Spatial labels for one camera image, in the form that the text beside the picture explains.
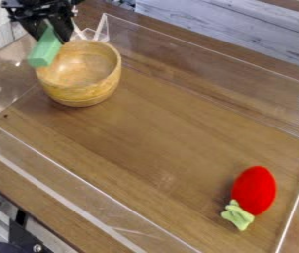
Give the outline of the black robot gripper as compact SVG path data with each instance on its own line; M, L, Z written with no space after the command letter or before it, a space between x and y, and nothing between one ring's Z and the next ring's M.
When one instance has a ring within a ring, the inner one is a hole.
M71 16L78 0L2 0L0 7L8 12L12 21L19 21L24 30L38 41L50 23L62 43L70 41L74 25Z

